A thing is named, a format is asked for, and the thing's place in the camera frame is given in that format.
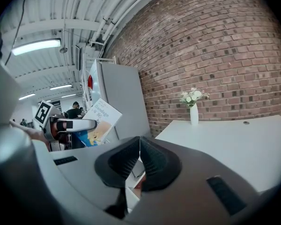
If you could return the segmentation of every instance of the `man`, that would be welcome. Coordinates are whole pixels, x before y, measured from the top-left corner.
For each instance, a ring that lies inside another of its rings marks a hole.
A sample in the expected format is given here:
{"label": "man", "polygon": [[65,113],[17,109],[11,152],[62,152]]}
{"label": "man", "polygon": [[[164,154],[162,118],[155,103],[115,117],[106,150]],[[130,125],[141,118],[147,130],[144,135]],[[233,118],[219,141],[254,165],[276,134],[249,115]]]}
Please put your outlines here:
{"label": "man", "polygon": [[84,116],[84,115],[85,115],[85,112],[84,112],[83,107],[80,108],[80,111],[81,111],[81,115]]}
{"label": "man", "polygon": [[74,102],[73,106],[72,106],[72,109],[67,110],[67,114],[68,114],[69,119],[75,119],[75,118],[81,117],[81,111],[79,109],[79,103]]}
{"label": "man", "polygon": [[25,119],[22,119],[22,122],[20,123],[21,126],[27,127],[27,123],[25,122]]}

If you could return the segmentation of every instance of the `white table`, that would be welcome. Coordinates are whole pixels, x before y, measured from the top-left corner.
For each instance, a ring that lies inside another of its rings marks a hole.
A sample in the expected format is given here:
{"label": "white table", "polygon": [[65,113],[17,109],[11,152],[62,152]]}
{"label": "white table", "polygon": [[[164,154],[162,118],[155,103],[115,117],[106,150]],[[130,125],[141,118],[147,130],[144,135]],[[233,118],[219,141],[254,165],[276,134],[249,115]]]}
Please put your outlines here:
{"label": "white table", "polygon": [[205,152],[246,179],[258,192],[281,181],[281,116],[236,120],[172,121],[157,137]]}

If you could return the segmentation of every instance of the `red brick wall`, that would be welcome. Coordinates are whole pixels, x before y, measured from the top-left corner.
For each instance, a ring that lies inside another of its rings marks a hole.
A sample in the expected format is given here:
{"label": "red brick wall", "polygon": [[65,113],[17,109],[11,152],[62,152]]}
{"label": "red brick wall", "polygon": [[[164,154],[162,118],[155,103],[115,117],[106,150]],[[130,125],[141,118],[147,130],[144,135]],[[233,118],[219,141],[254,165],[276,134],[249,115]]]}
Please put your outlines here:
{"label": "red brick wall", "polygon": [[106,57],[140,73],[153,135],[189,120],[182,91],[210,93],[200,120],[281,115],[281,27],[263,0],[154,0]]}

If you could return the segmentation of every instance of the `person's arm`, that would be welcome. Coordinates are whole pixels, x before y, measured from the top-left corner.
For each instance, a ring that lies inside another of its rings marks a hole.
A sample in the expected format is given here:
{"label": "person's arm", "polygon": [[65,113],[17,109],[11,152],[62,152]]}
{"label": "person's arm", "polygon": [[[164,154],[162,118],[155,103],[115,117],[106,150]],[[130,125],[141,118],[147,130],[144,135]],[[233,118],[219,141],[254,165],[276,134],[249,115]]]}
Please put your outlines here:
{"label": "person's arm", "polygon": [[36,130],[36,129],[33,129],[33,128],[21,126],[21,125],[15,123],[12,120],[10,120],[9,123],[10,123],[11,126],[23,130],[25,133],[28,134],[28,136],[31,139],[35,139],[35,140],[39,140],[39,141],[44,142],[46,144],[47,149],[50,151],[50,146],[49,146],[50,143],[45,138],[45,135],[44,135],[43,131],[39,131],[39,130]]}

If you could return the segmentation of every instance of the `black vent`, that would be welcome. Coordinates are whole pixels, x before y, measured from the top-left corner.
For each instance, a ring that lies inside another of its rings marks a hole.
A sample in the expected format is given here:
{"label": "black vent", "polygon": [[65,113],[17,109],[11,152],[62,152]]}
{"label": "black vent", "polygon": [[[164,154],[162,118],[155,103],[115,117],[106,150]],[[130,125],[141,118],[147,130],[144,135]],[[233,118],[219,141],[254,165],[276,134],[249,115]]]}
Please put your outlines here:
{"label": "black vent", "polygon": [[141,160],[146,168],[146,176],[161,172],[167,164],[165,155],[147,142],[142,142]]}
{"label": "black vent", "polygon": [[61,158],[61,159],[55,159],[54,162],[58,166],[58,165],[70,163],[70,162],[73,162],[76,160],[77,160],[77,158],[75,158],[74,156],[70,156],[70,157],[65,157],[65,158]]}
{"label": "black vent", "polygon": [[95,171],[105,185],[125,188],[125,181],[140,157],[140,138],[126,138],[118,147],[101,154],[95,161]]}
{"label": "black vent", "polygon": [[229,188],[224,180],[219,177],[207,179],[207,183],[212,188],[216,196],[220,199],[230,216],[238,213],[246,207],[246,204]]}
{"label": "black vent", "polygon": [[140,158],[146,171],[146,180],[142,183],[143,192],[165,189],[182,169],[178,156],[156,142],[156,139],[140,138]]}
{"label": "black vent", "polygon": [[138,159],[139,147],[139,142],[135,142],[111,156],[109,167],[126,180]]}

